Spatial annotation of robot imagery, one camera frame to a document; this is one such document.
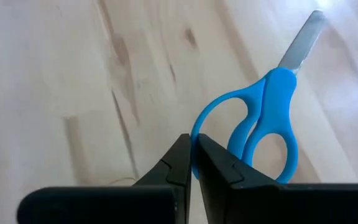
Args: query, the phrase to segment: metal blade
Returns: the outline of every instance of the metal blade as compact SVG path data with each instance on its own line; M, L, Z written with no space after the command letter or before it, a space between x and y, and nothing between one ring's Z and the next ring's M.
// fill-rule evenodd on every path
M292 70L296 75L302 62L307 58L313 48L325 23L326 18L323 12L318 10L313 11L292 41L287 52L285 52L278 66Z

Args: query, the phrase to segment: wooden surface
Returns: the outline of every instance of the wooden surface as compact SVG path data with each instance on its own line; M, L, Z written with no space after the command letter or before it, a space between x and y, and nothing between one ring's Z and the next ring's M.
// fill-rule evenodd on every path
M0 0L0 223L50 185L130 185L215 97L277 66L313 9L329 20L298 74L292 182L358 182L358 1ZM219 106L226 145L246 115ZM255 167L281 172L267 136ZM205 223L193 181L191 223Z

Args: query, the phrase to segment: blue plastic handle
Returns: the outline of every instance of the blue plastic handle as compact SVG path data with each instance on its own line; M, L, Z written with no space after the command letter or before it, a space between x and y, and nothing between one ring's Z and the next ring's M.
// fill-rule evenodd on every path
M296 87L295 75L286 68L275 68L255 84L226 93L212 101L198 116L191 130L191 157L193 173L198 179L195 147L198 134L207 115L220 103L231 98L242 99L248 107L248 115L231 134L228 151L252 166L252 156L257 143L267 134L276 133L287 145L287 162L278 182L288 182L295 173L298 163L298 146L291 130L289 109ZM252 125L258 121L247 139Z

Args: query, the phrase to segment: light wood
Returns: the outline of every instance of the light wood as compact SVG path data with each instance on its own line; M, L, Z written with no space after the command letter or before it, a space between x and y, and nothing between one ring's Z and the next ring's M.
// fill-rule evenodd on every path
M358 182L358 1L0 0L0 223L50 185L130 185L217 96L277 66L312 10L329 21L298 74L292 182ZM226 146L239 100L202 132ZM276 177L285 144L255 167ZM191 223L205 223L193 179Z

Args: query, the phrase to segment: blue scissors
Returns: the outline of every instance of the blue scissors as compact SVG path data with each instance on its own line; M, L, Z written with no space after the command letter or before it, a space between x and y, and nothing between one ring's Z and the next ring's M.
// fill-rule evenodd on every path
M262 79L241 90L226 93L213 100L198 116L191 130L192 168L198 179L195 160L195 145L207 115L220 103L231 98L240 98L248 107L248 115L234 129L227 149L237 158L252 166L252 156L258 142L268 134L279 134L287 145L287 161L276 179L287 183L296 171L298 145L290 122L290 102L296 87L296 74L311 51L323 26L325 17L321 11L313 11L305 22L277 68L269 71ZM248 133L256 123L254 130Z

